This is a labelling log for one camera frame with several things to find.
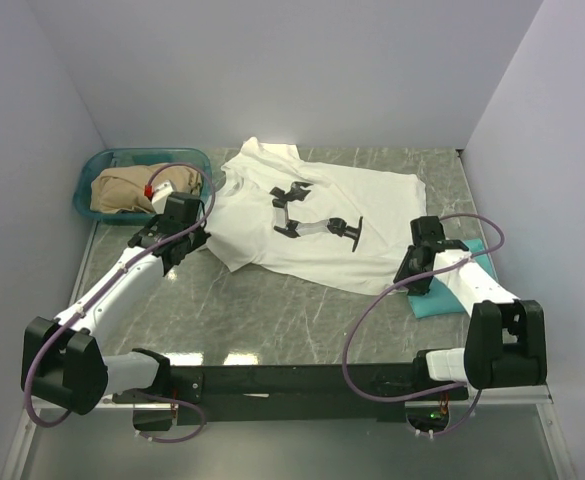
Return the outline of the white printed t-shirt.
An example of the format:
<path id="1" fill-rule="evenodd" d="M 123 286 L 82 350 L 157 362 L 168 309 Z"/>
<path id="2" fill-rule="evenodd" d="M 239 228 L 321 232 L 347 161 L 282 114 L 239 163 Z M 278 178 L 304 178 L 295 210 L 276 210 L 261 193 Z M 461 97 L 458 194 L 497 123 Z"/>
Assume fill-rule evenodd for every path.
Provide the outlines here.
<path id="1" fill-rule="evenodd" d="M 414 174 L 307 162 L 294 145 L 250 138 L 221 170 L 207 248 L 232 272 L 249 264 L 344 291 L 390 286 L 426 213 Z"/>

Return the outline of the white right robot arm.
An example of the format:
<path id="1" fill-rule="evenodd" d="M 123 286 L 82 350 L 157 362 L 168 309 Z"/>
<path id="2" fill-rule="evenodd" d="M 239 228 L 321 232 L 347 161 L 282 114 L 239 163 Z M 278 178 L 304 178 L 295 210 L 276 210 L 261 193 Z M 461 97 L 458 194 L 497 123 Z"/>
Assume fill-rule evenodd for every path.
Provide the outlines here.
<path id="1" fill-rule="evenodd" d="M 477 390 L 542 385 L 547 377 L 544 311 L 502 287 L 462 240 L 446 237 L 442 219 L 410 222 L 412 244 L 394 277 L 410 299 L 428 298 L 435 285 L 450 292 L 469 315 L 463 347 L 417 355 L 411 374 L 416 395 L 432 399 L 446 382 Z"/>

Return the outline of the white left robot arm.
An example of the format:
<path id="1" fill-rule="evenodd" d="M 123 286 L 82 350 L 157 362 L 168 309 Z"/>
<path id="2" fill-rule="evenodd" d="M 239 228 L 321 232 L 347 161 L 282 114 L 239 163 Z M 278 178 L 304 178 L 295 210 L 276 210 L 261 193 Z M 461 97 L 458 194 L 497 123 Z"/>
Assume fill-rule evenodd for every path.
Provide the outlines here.
<path id="1" fill-rule="evenodd" d="M 101 348 L 141 294 L 206 243 L 209 212 L 197 196 L 169 194 L 163 212 L 130 238 L 86 294 L 53 319 L 29 323 L 21 374 L 27 401 L 39 398 L 85 415 L 111 394 L 138 390 L 151 402 L 169 395 L 167 357 L 143 348 L 105 356 Z"/>

